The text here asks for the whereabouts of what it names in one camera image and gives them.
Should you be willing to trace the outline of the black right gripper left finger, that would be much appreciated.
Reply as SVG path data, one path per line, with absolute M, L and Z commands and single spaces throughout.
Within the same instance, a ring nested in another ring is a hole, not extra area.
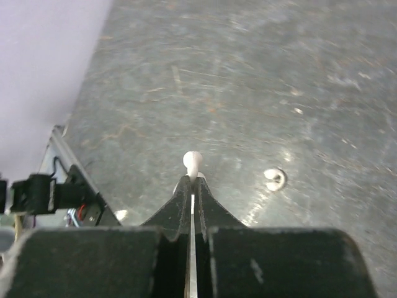
M 2 297 L 186 297 L 191 183 L 137 227 L 35 229 L 1 268 Z

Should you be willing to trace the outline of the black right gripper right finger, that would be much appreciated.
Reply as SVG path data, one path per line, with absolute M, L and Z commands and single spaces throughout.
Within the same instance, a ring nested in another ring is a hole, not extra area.
M 356 242 L 329 227 L 249 228 L 195 182 L 199 297 L 376 297 Z

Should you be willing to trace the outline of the white round earbud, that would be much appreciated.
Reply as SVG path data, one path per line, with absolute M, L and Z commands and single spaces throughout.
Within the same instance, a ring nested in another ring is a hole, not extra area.
M 187 169 L 187 176 L 190 182 L 194 183 L 197 178 L 204 178 L 203 173 L 199 171 L 200 165 L 203 161 L 203 156 L 198 151 L 188 151 L 182 159 L 184 166 Z
M 272 192 L 281 190 L 287 183 L 287 175 L 284 171 L 278 168 L 270 168 L 265 170 L 264 176 L 267 180 L 265 185 L 267 189 Z

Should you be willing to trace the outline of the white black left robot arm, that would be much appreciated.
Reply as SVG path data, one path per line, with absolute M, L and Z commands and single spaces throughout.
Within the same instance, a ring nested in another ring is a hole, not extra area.
M 58 209 L 88 205 L 96 195 L 85 184 L 58 183 L 48 174 L 32 174 L 26 180 L 1 180 L 1 214 L 54 214 Z

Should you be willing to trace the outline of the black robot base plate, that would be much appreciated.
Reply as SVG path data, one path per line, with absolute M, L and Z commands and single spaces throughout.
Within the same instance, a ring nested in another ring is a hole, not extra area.
M 112 209 L 86 172 L 76 164 L 71 165 L 66 182 L 83 192 L 81 198 L 67 210 L 69 224 L 74 227 L 121 226 Z

